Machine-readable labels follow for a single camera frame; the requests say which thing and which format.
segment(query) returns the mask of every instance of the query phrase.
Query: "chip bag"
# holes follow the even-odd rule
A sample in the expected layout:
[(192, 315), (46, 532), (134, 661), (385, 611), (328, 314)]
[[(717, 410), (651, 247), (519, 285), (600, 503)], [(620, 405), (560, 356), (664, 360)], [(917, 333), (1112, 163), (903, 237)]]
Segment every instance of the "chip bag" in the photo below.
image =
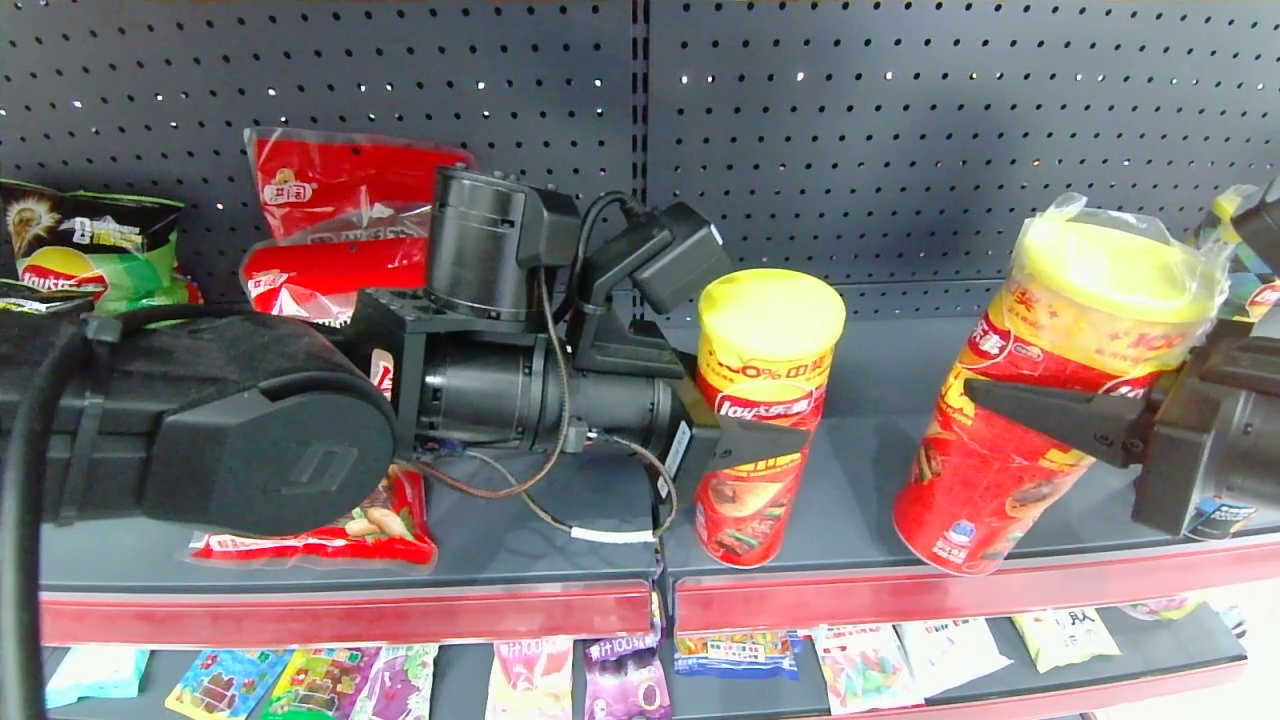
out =
[(475, 163), (431, 142), (297, 128), (248, 128), (244, 145), (273, 238), (378, 205), (429, 206), (438, 167)]
[(1012, 619), (1039, 673), (1101, 655), (1120, 655), (1102, 618), (1092, 607), (1023, 612)]
[(177, 272), (180, 202), (0, 181), (0, 208), (18, 279), (31, 287), (88, 293), (106, 314), (200, 300)]
[(196, 561), (270, 566), (296, 561), (324, 568), (343, 561), (431, 565), (436, 556), (426, 528), (422, 475), (399, 465), (387, 470), (360, 507), (324, 528), (276, 538), (198, 533), (189, 547)]

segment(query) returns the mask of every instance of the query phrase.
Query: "metal shelf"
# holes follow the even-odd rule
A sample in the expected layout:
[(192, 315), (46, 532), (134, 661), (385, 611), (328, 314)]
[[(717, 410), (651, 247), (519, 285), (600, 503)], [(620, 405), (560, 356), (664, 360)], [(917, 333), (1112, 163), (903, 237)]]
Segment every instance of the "metal shelf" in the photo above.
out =
[[(506, 460), (517, 477), (538, 462)], [(448, 466), (465, 480), (493, 482), (476, 462)], [(585, 527), (652, 527), (649, 480), (621, 455), (566, 457), (532, 495)], [(210, 568), (183, 559), (191, 530), (175, 525), (46, 528), (44, 638), (270, 647), (603, 637), (649, 626), (653, 544), (571, 539), (517, 498), (480, 500), (440, 486), (431, 487), (428, 521), (440, 550), (434, 569)]]
[[(1201, 607), (1176, 623), (1147, 623), (1102, 609), (1124, 655), (1037, 673), (1012, 620), (989, 621), (1012, 665), (945, 692), (925, 707), (859, 714), (858, 717), (1039, 720), (1125, 702), (1222, 685), (1244, 673), (1244, 648), (1216, 614)], [(800, 680), (721, 680), (669, 674), (678, 720), (771, 720), (829, 714), (813, 646), (799, 653)]]
[[(1135, 702), (1174, 692), (1226, 684), (1244, 671), (1244, 648), (1212, 610), (1202, 607), (1178, 623), (1144, 623), (1115, 610), (1102, 610), (1107, 629), (1124, 655), (1097, 657), (1080, 665), (1036, 673), (1012, 621), (991, 621), (996, 642), (1014, 661), (1004, 670), (946, 692), (928, 707), (869, 712), (859, 717), (945, 717), (1039, 720)], [(826, 716), (826, 689), (813, 647), (799, 653), (800, 680), (719, 680), (682, 678), (671, 666), (671, 643), (664, 646), (667, 682), (678, 720), (767, 720)], [(46, 652), (46, 675), (52, 674), (63, 651)], [(163, 720), (174, 717), (164, 697), (195, 660), (195, 652), (164, 651), (151, 655), (136, 700), (84, 700), (52, 712), (55, 720)], [(440, 648), (431, 698), (433, 717), (481, 717), (493, 650), (489, 644)], [(573, 717), (584, 716), (586, 678), (581, 643), (573, 657)], [(250, 715), (261, 716), (261, 706)]]
[[(663, 538), (676, 628), (707, 633), (998, 616), (1105, 606), (1280, 574), (1280, 518), (1221, 543), (1134, 524), (1133, 473), (1096, 468), (1055, 503), (1001, 570), (945, 574), (899, 539), (890, 507), (972, 318), (855, 322), (836, 351), (827, 409), (777, 559), (717, 564), (692, 527), (694, 488)], [(673, 338), (692, 346), (691, 332)]]

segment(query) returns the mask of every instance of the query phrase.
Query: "pegboard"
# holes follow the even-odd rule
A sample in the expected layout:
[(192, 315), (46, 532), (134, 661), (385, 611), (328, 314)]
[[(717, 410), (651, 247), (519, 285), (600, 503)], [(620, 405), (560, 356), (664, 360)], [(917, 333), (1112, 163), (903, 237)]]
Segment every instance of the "pegboard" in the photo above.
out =
[(832, 283), (997, 278), (1065, 191), (1181, 233), (1276, 173), (1277, 31), (1274, 3), (654, 0), (649, 201)]
[(462, 146), (591, 197), (632, 188), (630, 3), (0, 5), (0, 174), (188, 202), (179, 256), (243, 301), (266, 238), (242, 129)]

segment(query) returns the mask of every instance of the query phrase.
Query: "red packaging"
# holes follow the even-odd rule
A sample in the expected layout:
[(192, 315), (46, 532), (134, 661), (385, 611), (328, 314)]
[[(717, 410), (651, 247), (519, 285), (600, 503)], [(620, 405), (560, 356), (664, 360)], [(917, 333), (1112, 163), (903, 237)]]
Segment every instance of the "red packaging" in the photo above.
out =
[(387, 470), (360, 507), (324, 528), (279, 538), (201, 533), (191, 550), (193, 560), (271, 566), (307, 560), (324, 568), (343, 560), (433, 565), (436, 556), (426, 528), (422, 475), (399, 465)]
[(430, 206), (438, 167), (475, 163), (465, 150), (376, 135), (248, 128), (244, 143), (274, 238), (378, 205)]
[(422, 287), (430, 229), (425, 205), (379, 205), (372, 217), (332, 218), (251, 247), (241, 282), (260, 313), (343, 325), (362, 288)]

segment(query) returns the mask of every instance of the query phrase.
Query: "white sticker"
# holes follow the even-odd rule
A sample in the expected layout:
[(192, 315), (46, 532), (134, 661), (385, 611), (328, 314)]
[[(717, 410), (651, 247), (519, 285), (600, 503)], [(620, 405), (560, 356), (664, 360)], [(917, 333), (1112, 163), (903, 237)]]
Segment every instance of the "white sticker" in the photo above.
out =
[[(671, 441), (671, 450), (667, 451), (667, 460), (663, 466), (667, 468), (667, 474), (672, 478), (680, 470), (680, 462), (685, 459), (685, 451), (689, 450), (689, 441), (694, 437), (694, 430), (690, 429), (689, 423), (681, 420), (680, 428), (676, 429), (676, 437)], [(667, 480), (658, 478), (658, 495), (663, 500), (667, 500), (667, 493), (671, 492), (671, 487)]]

